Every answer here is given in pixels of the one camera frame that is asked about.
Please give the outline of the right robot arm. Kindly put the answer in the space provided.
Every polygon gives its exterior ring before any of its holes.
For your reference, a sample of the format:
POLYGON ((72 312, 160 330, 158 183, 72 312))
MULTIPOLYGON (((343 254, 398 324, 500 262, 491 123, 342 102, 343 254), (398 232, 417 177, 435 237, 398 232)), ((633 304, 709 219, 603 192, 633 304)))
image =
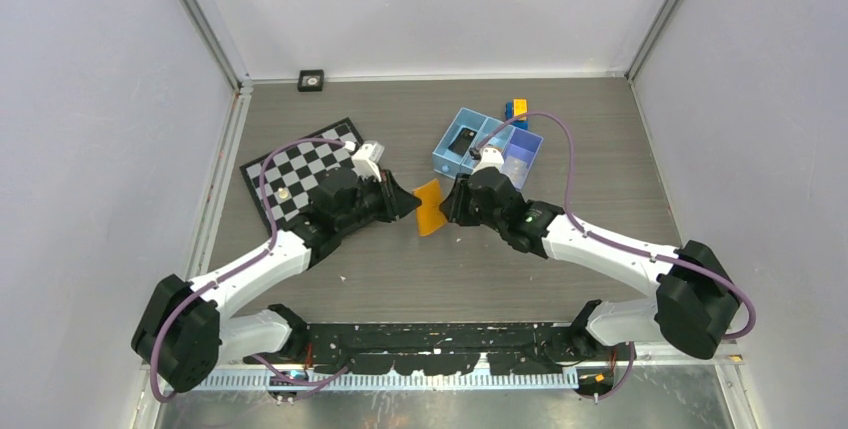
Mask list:
POLYGON ((458 176, 439 209, 450 223, 494 230, 518 252, 574 263, 641 293, 639 300, 584 305, 559 343, 578 358, 596 359, 623 343, 666 342, 708 360, 743 304, 709 246, 690 240, 675 248, 599 228, 525 199, 492 168, 458 176))

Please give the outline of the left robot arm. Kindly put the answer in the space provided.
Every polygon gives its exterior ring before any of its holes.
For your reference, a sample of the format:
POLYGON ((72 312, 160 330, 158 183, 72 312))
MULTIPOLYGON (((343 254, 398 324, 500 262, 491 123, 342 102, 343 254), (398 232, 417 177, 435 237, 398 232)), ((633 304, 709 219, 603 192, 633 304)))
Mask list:
POLYGON ((176 275, 162 279, 130 346, 176 393, 199 385, 220 363, 255 354, 296 362, 307 347, 305 324, 297 315, 280 304, 249 316, 240 310, 316 266, 344 237, 372 222, 402 219, 420 204, 388 170, 361 177, 350 168, 333 169, 268 242, 189 281, 176 275))

